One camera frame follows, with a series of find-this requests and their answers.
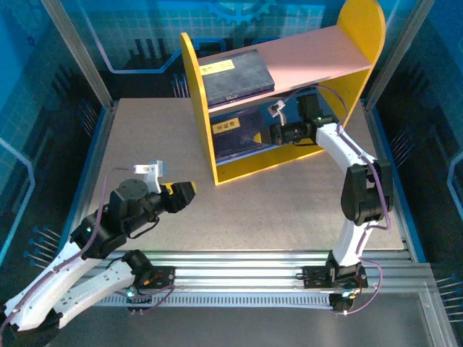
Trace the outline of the black connector box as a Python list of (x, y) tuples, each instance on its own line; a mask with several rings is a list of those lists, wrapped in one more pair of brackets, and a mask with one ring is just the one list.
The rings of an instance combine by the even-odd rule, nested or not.
[(350, 292), (330, 294), (329, 304), (335, 313), (347, 315), (352, 310), (356, 298), (357, 294)]
[(153, 301), (152, 296), (142, 293), (139, 289), (129, 289), (126, 292), (127, 309), (131, 315), (136, 313), (143, 313), (147, 307), (144, 304), (151, 304)]

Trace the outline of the yellow two-tier bookshelf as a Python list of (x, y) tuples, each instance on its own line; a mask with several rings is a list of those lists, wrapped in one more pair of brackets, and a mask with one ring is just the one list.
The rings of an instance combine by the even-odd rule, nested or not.
[(217, 164), (210, 119), (241, 108), (259, 105), (318, 84), (324, 86), (324, 101), (334, 114), (347, 123), (375, 67), (386, 39), (386, 21), (377, 0), (346, 0), (337, 23), (330, 27), (259, 43), (274, 89), (244, 100), (210, 107), (200, 68), (229, 52), (199, 59), (187, 33), (180, 35), (182, 60), (197, 122), (203, 153), (215, 185), (225, 184), (283, 163), (310, 157), (321, 151), (317, 146), (284, 145), (230, 163)]

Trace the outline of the grey steel platform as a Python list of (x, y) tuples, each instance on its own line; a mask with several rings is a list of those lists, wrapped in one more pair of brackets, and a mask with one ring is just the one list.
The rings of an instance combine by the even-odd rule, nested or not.
[(48, 347), (463, 347), (460, 328), (435, 341), (417, 294), (378, 294), (346, 317), (292, 308), (167, 308), (141, 315), (91, 307)]

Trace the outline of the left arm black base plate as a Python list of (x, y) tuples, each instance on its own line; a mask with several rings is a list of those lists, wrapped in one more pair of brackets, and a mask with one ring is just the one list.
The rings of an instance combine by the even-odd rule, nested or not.
[(161, 289), (174, 284), (176, 268), (173, 266), (154, 266), (143, 278), (143, 289)]

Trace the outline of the blue-edged aluminium side rail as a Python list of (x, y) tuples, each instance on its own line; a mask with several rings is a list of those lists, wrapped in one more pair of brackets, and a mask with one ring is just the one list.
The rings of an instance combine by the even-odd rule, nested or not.
[(386, 133), (384, 131), (381, 119), (375, 107), (367, 109), (365, 100), (361, 100), (362, 110), (365, 115), (365, 120), (373, 141), (373, 146), (377, 156), (381, 159), (387, 159), (392, 165), (393, 176), (393, 196), (394, 196), (394, 216), (396, 225), (404, 243), (407, 245), (408, 252), (413, 262), (426, 263), (424, 249), (420, 236), (417, 232), (412, 212), (410, 210), (407, 198), (405, 196), (403, 186), (399, 177), (398, 169), (395, 165), (391, 148), (388, 143)]
[(88, 214), (118, 104), (119, 100), (116, 100), (111, 111), (101, 111), (101, 114), (98, 117), (97, 125), (90, 141), (82, 173), (80, 175), (68, 217), (64, 224), (64, 229), (61, 234), (56, 254), (60, 253), (68, 241), (70, 234), (76, 227), (79, 226), (81, 220)]

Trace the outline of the aluminium mounting rail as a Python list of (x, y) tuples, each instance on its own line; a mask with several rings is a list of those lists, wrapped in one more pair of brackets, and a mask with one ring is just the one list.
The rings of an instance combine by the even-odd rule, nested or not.
[[(304, 266), (323, 266), (326, 251), (157, 251), (146, 252), (155, 266), (173, 266), (181, 292), (301, 292), (296, 279)], [(363, 254), (367, 292), (419, 293), (435, 288), (428, 263), (407, 250), (367, 250)]]

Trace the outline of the aluminium frame post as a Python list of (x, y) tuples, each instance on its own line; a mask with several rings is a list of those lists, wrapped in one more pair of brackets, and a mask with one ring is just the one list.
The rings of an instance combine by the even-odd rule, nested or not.
[(366, 113), (375, 108), (387, 84), (422, 27), (435, 0), (411, 0), (411, 2), (413, 7), (407, 13), (408, 16), (403, 21), (400, 31), (397, 32), (394, 40), (387, 47), (386, 52), (383, 53), (380, 67), (375, 70), (375, 75), (371, 78), (372, 82), (364, 102)]
[(106, 111), (112, 111), (114, 107), (113, 98), (61, 1), (41, 0), (41, 3), (48, 12), (49, 17), (59, 31), (100, 104)]

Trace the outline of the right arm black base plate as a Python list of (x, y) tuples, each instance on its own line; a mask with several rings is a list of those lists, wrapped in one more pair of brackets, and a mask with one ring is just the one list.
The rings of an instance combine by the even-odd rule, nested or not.
[(301, 277), (305, 288), (367, 288), (368, 278), (361, 263), (335, 268), (330, 265), (303, 267)]

